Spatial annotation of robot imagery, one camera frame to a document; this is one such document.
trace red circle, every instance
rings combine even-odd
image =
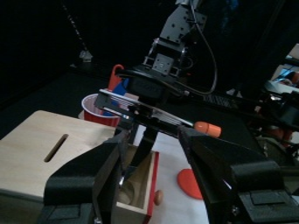
[[[192,169],[183,169],[177,174],[177,184],[181,190],[196,200],[201,200],[201,191],[193,176]]]

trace orange cap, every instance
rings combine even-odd
[[[216,126],[216,125],[212,125],[212,124],[209,124],[207,122],[196,122],[193,124],[193,128],[199,132],[201,132],[201,133],[204,133],[204,134],[207,134],[207,135],[209,135],[212,137],[219,137],[220,136],[220,127]]]

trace orange marker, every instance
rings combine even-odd
[[[196,122],[192,126],[199,132],[209,135],[211,137],[219,137],[220,136],[220,127],[216,125],[212,125],[207,122]]]
[[[112,73],[111,73],[111,76],[109,76],[109,82],[108,82],[108,87],[107,87],[107,89],[109,91],[113,91],[115,87],[117,86],[117,83],[121,81],[121,79],[116,76],[116,70],[119,68],[124,69],[124,67],[121,65],[115,65],[113,68],[112,68]]]

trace red cup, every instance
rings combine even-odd
[[[104,110],[96,108],[95,101],[97,99],[99,94],[91,94],[85,96],[85,98],[81,100],[81,107],[84,110],[84,120],[105,124],[107,126],[116,127],[120,117],[116,115],[103,115]]]

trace white surface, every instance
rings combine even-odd
[[[139,145],[144,129],[139,128],[135,145]],[[191,198],[176,184],[180,170],[191,168],[179,140],[159,133],[153,150],[160,152],[155,189],[163,190],[163,203],[153,207],[149,224],[208,224],[203,200]]]

